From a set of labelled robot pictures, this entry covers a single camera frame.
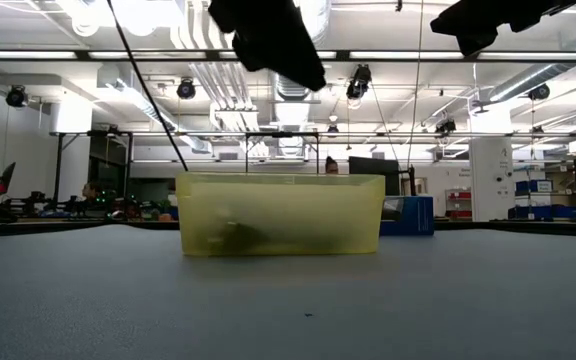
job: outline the security camera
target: security camera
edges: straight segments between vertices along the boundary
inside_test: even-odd
[[[28,106],[28,94],[26,88],[22,85],[13,85],[6,95],[6,104],[8,106],[22,109]]]
[[[189,100],[195,97],[195,85],[191,78],[181,79],[181,85],[177,88],[177,96],[183,100]]]

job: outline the blue storage bin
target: blue storage bin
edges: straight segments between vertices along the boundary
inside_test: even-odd
[[[386,196],[383,218],[398,212],[397,220],[381,221],[379,236],[433,235],[435,221],[431,196]]]

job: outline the metal frame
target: metal frame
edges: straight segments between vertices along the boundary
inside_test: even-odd
[[[137,62],[238,62],[233,51],[214,49],[143,49],[133,50]],[[322,62],[352,63],[528,63],[576,64],[576,51],[482,51],[465,57],[456,50],[360,50],[335,49],[318,51]],[[44,50],[0,49],[0,61],[79,61],[126,62],[128,55],[122,50]]]
[[[135,137],[163,137],[166,136],[165,132],[133,132]],[[509,133],[475,133],[475,132],[461,132],[455,131],[447,134],[438,134],[434,132],[428,133],[413,133],[410,131],[393,131],[393,132],[344,132],[344,133],[328,133],[328,132],[282,132],[282,131],[257,131],[257,132],[223,132],[223,131],[181,131],[173,133],[174,136],[208,136],[208,137],[235,137],[243,138],[246,136],[270,136],[270,137],[288,137],[290,136],[318,136],[321,138],[327,137],[390,137],[396,139],[448,139],[448,138],[477,138],[477,137],[513,137],[523,139],[541,139],[548,137],[557,138],[576,138],[576,132],[544,132],[544,133],[531,133],[531,132],[509,132]]]
[[[55,187],[54,187],[54,194],[53,194],[53,201],[59,201],[59,182],[61,180],[61,158],[63,155],[63,151],[72,144],[75,139],[80,136],[88,136],[88,137],[108,137],[108,135],[114,136],[128,136],[128,147],[126,148],[126,171],[124,171],[124,199],[128,198],[128,185],[130,180],[130,170],[132,166],[132,155],[134,149],[134,136],[132,132],[127,131],[98,131],[98,130],[91,130],[88,132],[51,132],[51,136],[57,136],[59,140],[57,141],[57,168],[55,169]],[[66,144],[64,144],[64,138],[66,136],[73,136]]]

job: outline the wire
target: wire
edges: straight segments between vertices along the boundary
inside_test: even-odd
[[[152,95],[150,94],[150,91],[148,90],[148,86],[146,85],[146,82],[144,81],[144,77],[141,75],[141,71],[139,71],[139,67],[137,66],[137,62],[135,61],[135,57],[133,56],[132,50],[130,50],[130,46],[128,45],[128,40],[126,40],[126,35],[124,34],[124,31],[121,28],[121,25],[119,25],[119,20],[117,19],[117,14],[115,14],[115,8],[112,6],[112,0],[107,0],[107,1],[108,1],[108,7],[110,8],[110,12],[112,13],[112,17],[115,20],[115,27],[117,28],[117,32],[119,33],[119,37],[121,38],[121,42],[123,43],[124,48],[126,49],[126,53],[128,54],[128,58],[130,59],[130,64],[132,65],[132,68],[135,70],[135,74],[137,74],[137,79],[139,79],[139,84],[141,85],[143,92],[146,93],[146,97],[148,98],[150,105],[152,105],[153,109],[155,110],[155,114],[157,115],[157,120],[159,120],[159,122],[161,123],[161,126],[164,127],[164,131],[166,132],[166,136],[168,137],[168,140],[170,140],[170,144],[172,145],[173,149],[175,149],[175,153],[177,153],[177,157],[179,158],[181,165],[184,167],[185,171],[188,171],[188,165],[186,165],[186,161],[184,160],[184,157],[181,155],[181,151],[179,151],[179,147],[175,143],[175,139],[172,138],[172,134],[170,134],[170,130],[168,129],[168,126],[167,126],[166,122],[164,121],[163,116],[161,116],[161,112],[159,112],[159,107],[155,103],[155,100],[153,99]]]
[[[108,152],[109,152],[109,150],[110,150],[110,138],[107,137],[106,138],[106,159],[105,159],[106,160],[106,169],[109,168],[109,166],[108,166]]]
[[[19,11],[19,12],[23,12],[23,13],[28,13],[28,14],[65,14],[66,13],[63,10],[27,10],[27,9],[21,9],[18,7],[14,7],[14,6],[10,6],[7,4],[2,4],[2,3],[0,3],[0,6],[5,7],[6,9]]]
[[[6,153],[8,152],[8,124],[10,124],[10,106],[6,106],[6,130],[4,132],[4,156],[1,162],[1,168],[6,168]]]
[[[392,139],[390,138],[390,130],[386,125],[386,119],[384,119],[384,113],[381,111],[381,105],[379,105],[379,98],[377,98],[377,89],[373,86],[372,93],[375,95],[375,102],[377,103],[377,109],[379,110],[379,116],[381,117],[381,122],[384,124],[384,130],[386,131],[386,136],[388,136],[388,142],[390,143],[390,148],[392,149],[393,155],[395,155],[395,160],[397,160],[397,166],[401,170],[401,164],[399,164],[399,159],[397,158],[397,152],[395,151],[395,146],[392,144]]]
[[[421,11],[419,12],[419,46],[417,49],[417,76],[415,79],[415,99],[413,100],[412,109],[412,126],[410,127],[410,138],[408,141],[410,145],[408,145],[408,160],[407,160],[407,167],[410,167],[410,153],[412,151],[412,137],[415,134],[415,120],[417,118],[417,97],[419,94],[419,72],[421,69],[421,39],[424,32],[424,0],[421,0]]]

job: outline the yellow plastic container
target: yellow plastic container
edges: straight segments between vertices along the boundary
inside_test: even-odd
[[[377,251],[385,178],[377,175],[183,173],[186,255]]]

